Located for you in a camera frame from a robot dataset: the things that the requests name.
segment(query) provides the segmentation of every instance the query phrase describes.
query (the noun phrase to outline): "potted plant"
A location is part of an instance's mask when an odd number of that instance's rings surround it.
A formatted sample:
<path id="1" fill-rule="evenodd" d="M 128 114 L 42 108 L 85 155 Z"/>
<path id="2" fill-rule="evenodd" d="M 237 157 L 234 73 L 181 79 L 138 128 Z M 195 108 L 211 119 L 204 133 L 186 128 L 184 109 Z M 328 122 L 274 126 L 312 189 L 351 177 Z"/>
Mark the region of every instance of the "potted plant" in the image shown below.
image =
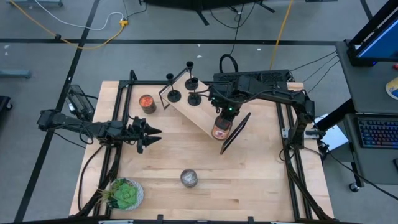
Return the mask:
<path id="1" fill-rule="evenodd" d="M 136 181 L 126 178 L 116 179 L 109 190 L 100 190 L 101 202 L 106 202 L 110 208 L 134 210 L 144 199 L 144 189 Z"/>

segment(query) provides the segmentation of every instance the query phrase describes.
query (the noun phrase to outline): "wooden table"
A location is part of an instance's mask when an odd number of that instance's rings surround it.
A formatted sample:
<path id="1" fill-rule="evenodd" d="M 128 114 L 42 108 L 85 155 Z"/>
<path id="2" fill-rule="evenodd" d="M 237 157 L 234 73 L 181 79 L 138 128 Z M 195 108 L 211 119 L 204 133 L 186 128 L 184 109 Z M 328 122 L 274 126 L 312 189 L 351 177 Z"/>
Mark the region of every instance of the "wooden table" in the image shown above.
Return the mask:
<path id="1" fill-rule="evenodd" d="M 138 154 L 135 146 L 123 144 L 118 176 L 138 181 L 144 188 L 145 199 L 137 210 L 114 210 L 111 218 L 156 219 L 158 214 L 163 214 L 166 220 L 244 221 L 253 216 L 255 221 L 293 221 L 287 172 L 279 159 L 282 141 L 275 103 L 253 100 L 242 106 L 242 114 L 251 112 L 252 115 L 221 156 L 222 142 L 214 141 L 172 106 L 163 109 L 158 95 L 163 87 L 134 85 L 132 88 L 130 115 L 147 118 L 152 127 L 163 131 L 159 134 L 162 140 L 144 149 L 143 154 Z M 288 87 L 300 90 L 303 84 L 289 83 Z M 94 121 L 111 120 L 117 90 L 118 82 L 103 82 Z M 154 97 L 157 104 L 154 114 L 145 114 L 139 106 L 138 100 L 143 94 Z M 288 127 L 285 106 L 283 109 Z M 121 120 L 122 111 L 123 104 L 118 120 Z M 318 150 L 314 140 L 306 140 L 305 146 Z M 87 146 L 82 167 L 97 148 L 97 141 Z M 104 152 L 103 149 L 94 157 L 85 172 L 82 205 L 98 186 Z M 319 156 L 308 150 L 301 150 L 301 156 L 308 191 L 325 213 L 333 217 Z M 197 172 L 199 183 L 195 188 L 186 189 L 180 182 L 184 169 Z M 78 211 L 77 186 L 70 214 Z M 300 214 L 305 217 L 298 189 L 297 193 Z"/>

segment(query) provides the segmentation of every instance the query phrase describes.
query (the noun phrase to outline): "gray carpet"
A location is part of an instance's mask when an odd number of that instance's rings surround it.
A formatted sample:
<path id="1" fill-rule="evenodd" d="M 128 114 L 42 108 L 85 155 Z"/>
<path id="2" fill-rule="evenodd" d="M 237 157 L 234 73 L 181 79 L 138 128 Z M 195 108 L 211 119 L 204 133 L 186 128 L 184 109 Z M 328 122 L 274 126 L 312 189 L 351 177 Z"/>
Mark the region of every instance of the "gray carpet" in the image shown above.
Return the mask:
<path id="1" fill-rule="evenodd" d="M 85 24 L 94 0 L 64 0 L 64 7 L 49 7 L 58 17 L 72 23 Z M 368 0 L 374 14 L 386 0 Z M 287 9 L 288 1 L 266 1 L 276 13 L 256 6 L 239 30 L 239 39 L 276 39 Z M 126 0 L 129 12 L 143 9 L 137 1 Z M 246 17 L 251 4 L 245 6 Z M 27 12 L 64 38 L 80 38 L 82 29 L 63 25 L 50 18 L 38 7 Z M 93 27 L 102 26 L 110 12 L 124 13 L 122 0 L 102 0 Z M 214 15 L 229 25 L 235 25 L 234 14 L 226 8 L 215 9 Z M 234 30 L 216 22 L 209 11 L 204 16 L 210 25 L 204 26 L 192 11 L 167 9 L 148 5 L 147 12 L 132 16 L 130 25 L 120 39 L 233 39 Z M 100 32 L 90 31 L 89 39 L 105 39 L 118 29 L 119 16 Z M 352 38 L 367 22 L 359 0 L 305 3 L 296 0 L 286 23 L 283 40 L 343 40 Z M 26 19 L 16 8 L 0 3 L 0 38 L 51 38 L 41 28 Z M 218 59 L 231 50 L 231 45 L 107 45 L 98 50 L 84 50 L 77 65 L 73 83 L 87 94 L 97 95 L 103 80 L 127 79 L 134 69 L 141 80 L 160 80 L 167 73 L 178 73 L 185 62 L 195 63 L 195 75 L 210 80 L 218 72 Z M 271 45 L 237 45 L 234 57 L 241 71 L 267 70 L 272 55 Z M 281 45 L 273 69 L 295 68 L 332 51 L 330 46 Z M 12 222 L 40 151 L 45 133 L 35 124 L 40 110 L 54 108 L 75 49 L 66 44 L 2 44 L 0 68 L 29 69 L 32 78 L 0 79 L 0 95 L 12 97 L 14 109 L 0 129 L 0 223 Z M 299 82 L 327 60 L 294 71 Z M 305 82 L 313 88 L 329 66 Z M 225 62 L 224 70 L 232 71 Z M 311 92 L 317 115 L 329 113 L 349 98 L 343 71 L 339 64 L 330 70 Z M 68 139 L 78 141 L 77 135 L 60 131 Z M 54 136 L 28 211 L 27 220 L 65 218 L 75 191 L 83 151 Z M 335 217 L 347 222 L 397 223 L 398 203 L 370 185 L 351 193 L 348 184 L 353 175 L 335 161 L 324 165 Z M 381 186 L 398 195 L 397 186 Z"/>

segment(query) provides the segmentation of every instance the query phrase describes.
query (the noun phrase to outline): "black keyboard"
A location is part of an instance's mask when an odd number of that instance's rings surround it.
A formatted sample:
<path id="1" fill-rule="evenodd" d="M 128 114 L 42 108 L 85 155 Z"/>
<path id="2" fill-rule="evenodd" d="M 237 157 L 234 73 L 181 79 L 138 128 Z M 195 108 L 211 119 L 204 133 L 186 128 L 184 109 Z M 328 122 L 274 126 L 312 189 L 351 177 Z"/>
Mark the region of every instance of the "black keyboard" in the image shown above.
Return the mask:
<path id="1" fill-rule="evenodd" d="M 356 124 L 362 147 L 398 149 L 398 118 L 364 116 Z"/>

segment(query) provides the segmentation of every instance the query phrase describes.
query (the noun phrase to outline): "yellow cable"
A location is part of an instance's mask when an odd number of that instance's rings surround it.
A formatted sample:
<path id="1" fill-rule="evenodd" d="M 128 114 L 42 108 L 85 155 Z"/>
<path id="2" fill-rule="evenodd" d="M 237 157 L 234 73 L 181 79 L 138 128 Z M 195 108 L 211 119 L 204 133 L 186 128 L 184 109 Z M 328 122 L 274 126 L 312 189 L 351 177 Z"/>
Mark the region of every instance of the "yellow cable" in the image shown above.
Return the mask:
<path id="1" fill-rule="evenodd" d="M 282 37 L 282 33 L 283 33 L 283 31 L 284 31 L 284 28 L 285 28 L 285 23 L 286 23 L 286 20 L 287 20 L 287 18 L 288 18 L 288 16 L 289 16 L 289 12 L 290 12 L 290 8 L 292 7 L 292 4 L 293 4 L 293 0 L 290 0 L 289 6 L 288 6 L 287 11 L 286 11 L 285 19 L 284 19 L 284 21 L 283 21 L 283 23 L 282 23 L 282 26 L 280 27 L 278 39 L 276 40 L 276 45 L 275 45 L 274 51 L 273 51 L 273 53 L 272 53 L 271 64 L 269 65 L 269 70 L 272 69 L 272 64 L 274 63 L 274 59 L 275 59 L 275 56 L 276 56 L 276 52 L 277 52 L 277 50 L 278 50 L 279 40 L 280 40 L 280 37 Z"/>
<path id="2" fill-rule="evenodd" d="M 28 13 L 26 13 L 21 7 L 19 7 L 13 0 L 10 0 L 11 4 L 13 4 L 18 10 L 21 11 L 21 13 L 23 13 L 26 17 L 28 17 L 28 19 L 30 19 L 31 21 L 33 21 L 34 23 L 36 23 L 38 26 L 40 26 L 41 28 L 43 28 L 43 30 L 47 31 L 49 34 L 53 35 L 54 37 L 56 37 L 57 35 L 52 32 L 51 30 L 48 30 L 46 27 L 44 27 L 41 23 L 37 22 L 35 19 L 33 19 L 30 15 L 28 15 Z M 107 41 L 105 41 L 103 44 L 100 44 L 98 46 L 95 47 L 80 47 L 77 44 L 73 44 L 63 38 L 61 38 L 60 40 L 64 41 L 67 44 L 70 44 L 78 49 L 87 49 L 87 50 L 93 50 L 93 49 L 98 49 L 104 45 L 106 45 L 109 41 L 115 39 L 118 35 L 120 35 L 120 33 L 123 31 L 123 29 L 125 28 L 126 25 L 128 25 L 127 21 L 121 21 L 120 22 L 121 28 L 119 30 L 119 32 L 117 34 L 115 34 L 113 37 L 109 38 Z"/>

